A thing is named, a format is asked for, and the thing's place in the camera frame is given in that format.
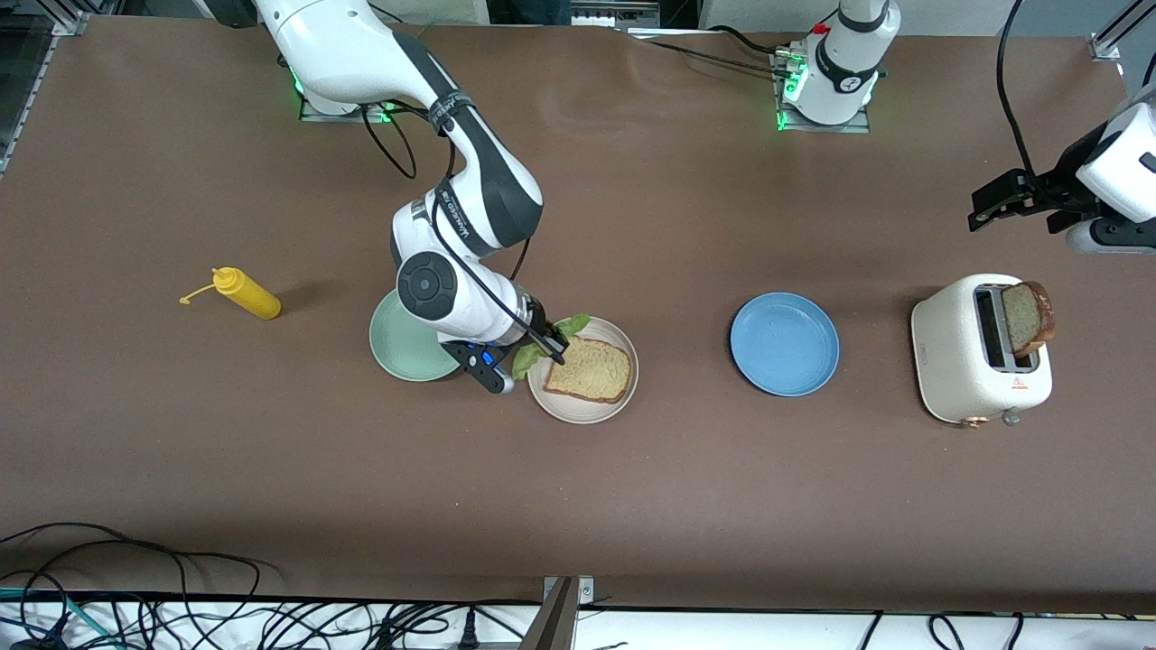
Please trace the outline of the green lettuce leaf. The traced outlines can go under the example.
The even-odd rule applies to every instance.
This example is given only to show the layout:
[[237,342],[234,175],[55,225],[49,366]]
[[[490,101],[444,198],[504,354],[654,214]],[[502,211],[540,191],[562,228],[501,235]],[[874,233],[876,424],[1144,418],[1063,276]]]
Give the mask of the green lettuce leaf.
[[[583,328],[590,325],[591,316],[590,313],[575,313],[573,317],[566,318],[566,320],[555,322],[554,328],[557,330],[562,337],[566,340],[577,337]],[[541,350],[538,344],[528,344],[524,346],[516,354],[516,362],[513,362],[512,377],[516,381],[524,381],[526,375],[536,365],[538,359],[544,359],[544,350]]]

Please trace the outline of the brown bread slice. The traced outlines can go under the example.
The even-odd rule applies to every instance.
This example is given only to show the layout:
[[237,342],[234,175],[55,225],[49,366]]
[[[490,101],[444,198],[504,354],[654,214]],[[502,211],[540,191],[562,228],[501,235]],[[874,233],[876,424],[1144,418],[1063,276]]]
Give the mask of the brown bread slice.
[[584,402],[617,404],[627,396],[633,365],[627,350],[598,339],[575,337],[563,354],[564,363],[553,364],[544,391],[573,396]]
[[1023,281],[1000,291],[1011,354],[1027,359],[1055,337],[1055,313],[1048,291]]

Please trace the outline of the yellow mustard squeeze bottle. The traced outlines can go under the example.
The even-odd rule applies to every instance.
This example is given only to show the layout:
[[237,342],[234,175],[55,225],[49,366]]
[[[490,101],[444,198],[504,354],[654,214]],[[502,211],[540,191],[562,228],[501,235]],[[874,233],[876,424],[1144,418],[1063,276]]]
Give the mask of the yellow mustard squeeze bottle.
[[260,320],[273,320],[282,312],[284,306],[277,296],[268,291],[264,285],[255,283],[255,280],[242,269],[222,266],[213,268],[212,274],[212,285],[205,285],[198,291],[181,296],[179,304],[188,305],[199,293],[216,291]]

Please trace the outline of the beige plate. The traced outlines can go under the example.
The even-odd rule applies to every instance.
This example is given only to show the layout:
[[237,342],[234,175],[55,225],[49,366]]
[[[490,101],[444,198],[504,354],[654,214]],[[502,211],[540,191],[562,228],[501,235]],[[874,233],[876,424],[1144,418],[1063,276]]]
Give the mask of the beige plate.
[[536,363],[529,367],[525,382],[531,391],[531,396],[534,396],[534,399],[536,399],[538,406],[553,415],[553,418],[562,421],[562,423],[603,423],[603,421],[618,414],[625,407],[625,404],[630,402],[636,387],[639,386],[639,355],[637,355],[633,344],[623,330],[602,318],[591,316],[585,328],[578,330],[575,334],[616,347],[623,350],[625,357],[629,359],[630,371],[627,375],[625,391],[620,397],[618,402],[590,402],[590,400],[581,399],[579,396],[553,394],[553,392],[546,391],[546,381],[548,381],[550,371],[553,371],[555,365],[553,359],[548,357],[539,357]]

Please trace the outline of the green plate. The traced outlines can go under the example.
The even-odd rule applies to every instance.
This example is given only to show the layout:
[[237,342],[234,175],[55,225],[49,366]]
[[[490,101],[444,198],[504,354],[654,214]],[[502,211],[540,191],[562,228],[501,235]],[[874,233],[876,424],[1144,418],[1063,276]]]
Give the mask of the green plate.
[[368,341],[378,364],[402,381],[439,381],[460,370],[443,349],[437,330],[409,313],[399,291],[390,291],[375,309]]

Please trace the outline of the blue plate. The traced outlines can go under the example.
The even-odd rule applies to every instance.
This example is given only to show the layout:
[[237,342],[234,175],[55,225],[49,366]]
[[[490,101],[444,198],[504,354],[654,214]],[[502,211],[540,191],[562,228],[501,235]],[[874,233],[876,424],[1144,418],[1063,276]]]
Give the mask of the blue plate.
[[829,313],[792,291],[748,300],[733,318],[728,345],[740,374],[770,396],[810,396],[842,362]]

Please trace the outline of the white toaster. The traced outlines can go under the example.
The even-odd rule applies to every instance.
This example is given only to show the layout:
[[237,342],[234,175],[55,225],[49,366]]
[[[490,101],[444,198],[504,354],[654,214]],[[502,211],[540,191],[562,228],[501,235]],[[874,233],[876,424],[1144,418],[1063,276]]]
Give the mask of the white toaster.
[[942,423],[1017,424],[1052,396],[1048,344],[1025,359],[1009,346],[1000,291],[1023,281],[971,274],[914,305],[909,333],[917,384],[926,411]]

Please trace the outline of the grey power strip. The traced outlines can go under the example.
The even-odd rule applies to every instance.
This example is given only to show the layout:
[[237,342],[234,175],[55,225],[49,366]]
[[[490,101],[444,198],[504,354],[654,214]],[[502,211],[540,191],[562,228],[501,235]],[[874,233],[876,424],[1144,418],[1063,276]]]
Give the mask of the grey power strip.
[[570,24],[660,28],[661,8],[657,0],[570,0]]

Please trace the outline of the aluminium frame profile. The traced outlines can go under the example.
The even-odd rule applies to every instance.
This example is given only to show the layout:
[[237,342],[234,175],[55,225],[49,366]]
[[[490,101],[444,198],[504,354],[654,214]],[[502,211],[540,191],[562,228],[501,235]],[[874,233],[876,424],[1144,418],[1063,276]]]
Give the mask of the aluminium frame profile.
[[1122,12],[1116,13],[1098,32],[1091,34],[1089,49],[1095,60],[1118,60],[1119,46],[1128,34],[1156,16],[1156,0],[1127,0]]
[[0,178],[40,93],[59,42],[83,34],[94,15],[123,0],[0,0]]

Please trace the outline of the grey metal bracket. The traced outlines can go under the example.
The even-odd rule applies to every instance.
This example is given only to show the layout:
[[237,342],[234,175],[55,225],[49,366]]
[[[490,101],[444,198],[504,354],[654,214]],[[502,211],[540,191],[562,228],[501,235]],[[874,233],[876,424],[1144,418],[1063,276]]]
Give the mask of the grey metal bracket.
[[578,610],[593,600],[593,576],[546,576],[544,600],[517,650],[573,650]]

